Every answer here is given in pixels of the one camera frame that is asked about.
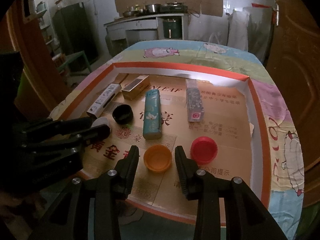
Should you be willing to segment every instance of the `white box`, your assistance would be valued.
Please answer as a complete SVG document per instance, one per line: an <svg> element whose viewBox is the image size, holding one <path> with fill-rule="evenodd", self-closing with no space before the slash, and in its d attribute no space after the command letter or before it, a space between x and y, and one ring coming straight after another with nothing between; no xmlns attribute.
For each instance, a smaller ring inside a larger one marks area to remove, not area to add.
<svg viewBox="0 0 320 240"><path fill-rule="evenodd" d="M87 110L88 116L94 116L98 118L107 104L121 91L119 84L110 84L106 90L97 98L97 100Z"/></svg>

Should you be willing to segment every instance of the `black bottle cap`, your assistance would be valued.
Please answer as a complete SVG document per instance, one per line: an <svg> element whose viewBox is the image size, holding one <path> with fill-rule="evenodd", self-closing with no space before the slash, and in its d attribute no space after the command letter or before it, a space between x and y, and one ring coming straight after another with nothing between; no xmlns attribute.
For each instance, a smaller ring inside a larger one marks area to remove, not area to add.
<svg viewBox="0 0 320 240"><path fill-rule="evenodd" d="M113 112L112 117L115 119L117 124L123 125L128 124L133 120L133 112L129 105L119 105Z"/></svg>

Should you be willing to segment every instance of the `table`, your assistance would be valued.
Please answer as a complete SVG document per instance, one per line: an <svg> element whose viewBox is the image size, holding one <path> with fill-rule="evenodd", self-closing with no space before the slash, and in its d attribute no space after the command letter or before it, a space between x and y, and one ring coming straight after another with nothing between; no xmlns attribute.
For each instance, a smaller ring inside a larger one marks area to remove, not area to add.
<svg viewBox="0 0 320 240"><path fill-rule="evenodd" d="M290 112L269 74L250 53L199 41L143 41L127 48L91 73L51 113L65 118L77 96L114 62L174 62L203 65L250 76L257 92L266 123L270 146L271 191L268 210L288 239L293 239L299 223L304 167L299 137Z"/></svg>

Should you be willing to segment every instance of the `gas stove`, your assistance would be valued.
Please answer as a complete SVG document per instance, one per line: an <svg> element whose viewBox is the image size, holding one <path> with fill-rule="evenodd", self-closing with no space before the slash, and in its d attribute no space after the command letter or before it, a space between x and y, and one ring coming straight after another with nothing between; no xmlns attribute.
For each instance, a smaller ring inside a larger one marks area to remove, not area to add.
<svg viewBox="0 0 320 240"><path fill-rule="evenodd" d="M165 5L161 5L160 12L161 13L187 13L188 6L178 2L167 3Z"/></svg>

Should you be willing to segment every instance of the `stainless steel pot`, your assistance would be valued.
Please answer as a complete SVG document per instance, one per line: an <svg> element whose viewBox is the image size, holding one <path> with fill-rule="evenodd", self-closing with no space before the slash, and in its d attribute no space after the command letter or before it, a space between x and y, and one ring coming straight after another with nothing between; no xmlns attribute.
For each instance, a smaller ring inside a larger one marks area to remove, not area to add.
<svg viewBox="0 0 320 240"><path fill-rule="evenodd" d="M148 4L146 5L147 13L160 13L161 4Z"/></svg>

